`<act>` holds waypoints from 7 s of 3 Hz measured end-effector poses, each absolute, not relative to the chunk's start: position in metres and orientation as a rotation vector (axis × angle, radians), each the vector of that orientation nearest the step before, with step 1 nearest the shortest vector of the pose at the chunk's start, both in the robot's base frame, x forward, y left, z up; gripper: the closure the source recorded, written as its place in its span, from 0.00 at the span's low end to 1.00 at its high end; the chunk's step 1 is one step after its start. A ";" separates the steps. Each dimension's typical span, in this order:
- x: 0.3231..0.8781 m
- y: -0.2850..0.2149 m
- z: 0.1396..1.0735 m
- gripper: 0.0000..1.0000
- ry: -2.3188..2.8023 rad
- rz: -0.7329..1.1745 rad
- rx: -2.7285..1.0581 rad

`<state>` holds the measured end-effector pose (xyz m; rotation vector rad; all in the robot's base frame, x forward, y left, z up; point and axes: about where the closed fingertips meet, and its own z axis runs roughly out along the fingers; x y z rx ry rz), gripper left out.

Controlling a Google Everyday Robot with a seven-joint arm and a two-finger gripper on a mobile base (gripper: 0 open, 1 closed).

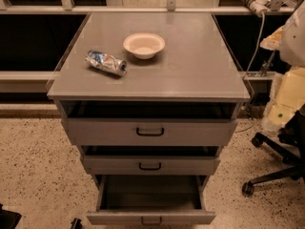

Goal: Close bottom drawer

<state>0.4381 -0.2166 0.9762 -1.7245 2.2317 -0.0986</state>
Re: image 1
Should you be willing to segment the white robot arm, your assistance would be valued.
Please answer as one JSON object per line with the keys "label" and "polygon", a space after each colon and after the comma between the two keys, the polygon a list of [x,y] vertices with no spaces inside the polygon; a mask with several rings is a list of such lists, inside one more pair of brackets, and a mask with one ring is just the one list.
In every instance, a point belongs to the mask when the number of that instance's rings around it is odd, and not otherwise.
{"label": "white robot arm", "polygon": [[264,111],[262,127],[276,131],[305,104],[305,1],[284,26],[262,40],[260,47],[279,51],[280,59],[292,66],[283,75],[274,77],[270,101]]}

